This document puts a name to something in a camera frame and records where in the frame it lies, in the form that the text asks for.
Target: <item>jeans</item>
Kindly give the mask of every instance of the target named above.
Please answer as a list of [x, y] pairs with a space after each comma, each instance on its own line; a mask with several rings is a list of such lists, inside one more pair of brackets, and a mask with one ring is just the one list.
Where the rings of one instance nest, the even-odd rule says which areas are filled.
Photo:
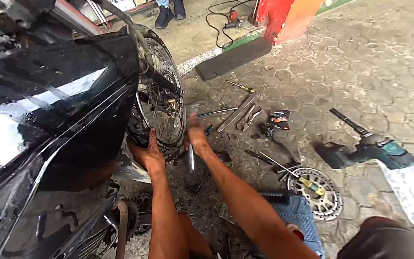
[[156, 0], [158, 6], [169, 7], [169, 0]]

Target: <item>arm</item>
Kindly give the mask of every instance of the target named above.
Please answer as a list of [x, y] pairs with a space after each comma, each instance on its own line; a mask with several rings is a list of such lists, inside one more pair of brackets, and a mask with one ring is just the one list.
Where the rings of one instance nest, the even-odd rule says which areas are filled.
[[287, 229], [276, 211], [258, 192], [218, 159], [196, 119], [191, 117], [190, 122], [189, 137], [196, 154], [206, 162], [231, 215], [254, 244], [270, 259], [283, 258], [283, 255], [286, 258], [319, 258]]
[[156, 130], [151, 128], [148, 148], [129, 143], [134, 159], [146, 168], [153, 185], [153, 211], [149, 259], [188, 258], [186, 236], [166, 177], [166, 162], [156, 142]]

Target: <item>power cord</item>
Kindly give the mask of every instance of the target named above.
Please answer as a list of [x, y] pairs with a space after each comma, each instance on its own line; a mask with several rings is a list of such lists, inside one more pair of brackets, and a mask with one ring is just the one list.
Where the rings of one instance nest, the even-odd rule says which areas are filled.
[[[223, 2], [223, 3], [219, 3], [219, 4], [216, 4], [216, 5], [213, 5], [213, 6], [209, 6], [208, 10], [209, 10], [210, 13], [206, 15], [206, 22], [207, 22], [208, 26], [214, 28], [217, 31], [217, 42], [216, 42], [217, 47], [222, 48], [222, 49], [229, 48], [229, 47], [231, 47], [231, 45], [233, 45], [234, 40], [226, 32], [224, 32], [224, 26], [223, 26], [223, 28], [221, 29], [221, 31], [223, 32], [223, 34], [226, 37], [228, 37], [231, 40], [231, 42], [229, 44], [227, 44], [225, 47], [222, 47], [222, 46], [218, 45], [218, 37], [220, 36], [220, 31], [216, 27], [214, 27], [213, 25], [211, 25], [208, 22], [207, 17], [209, 15], [222, 15], [222, 16], [226, 17], [227, 21], [229, 22], [230, 19], [229, 19], [228, 15], [229, 15], [229, 13], [231, 13], [231, 11], [233, 10], [233, 8], [234, 7], [237, 7], [237, 6], [240, 6], [240, 5], [244, 4], [244, 3], [250, 2], [250, 1], [254, 1], [254, 0], [246, 0], [244, 2], [240, 2], [239, 0], [232, 0], [232, 1], [226, 1], [226, 2]], [[210, 8], [212, 8], [212, 7], [219, 6], [219, 5], [224, 5], [224, 4], [227, 4], [227, 3], [233, 3], [233, 2], [239, 2], [239, 3], [237, 5], [234, 5], [233, 7], [231, 7], [231, 9], [230, 9], [229, 12], [214, 12], [214, 11], [210, 10]]]

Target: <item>small packet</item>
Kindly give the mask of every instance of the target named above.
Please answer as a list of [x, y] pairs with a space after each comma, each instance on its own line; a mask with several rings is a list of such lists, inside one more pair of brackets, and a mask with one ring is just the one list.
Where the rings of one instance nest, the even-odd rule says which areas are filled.
[[271, 111], [270, 120], [271, 125], [281, 130], [290, 130], [288, 126], [288, 118], [290, 117], [290, 111], [277, 110]]

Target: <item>loose brake disc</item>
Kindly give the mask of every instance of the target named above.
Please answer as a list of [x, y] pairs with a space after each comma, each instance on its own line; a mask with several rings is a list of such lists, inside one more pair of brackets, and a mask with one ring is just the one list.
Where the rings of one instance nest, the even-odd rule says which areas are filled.
[[293, 171], [299, 177], [312, 181], [318, 187], [325, 190], [324, 195], [318, 195], [314, 191], [300, 183], [294, 176], [287, 179], [287, 188], [296, 194], [306, 197], [312, 208], [314, 218], [322, 221], [336, 219], [343, 209], [343, 198], [335, 183], [325, 174], [314, 168], [302, 167]]

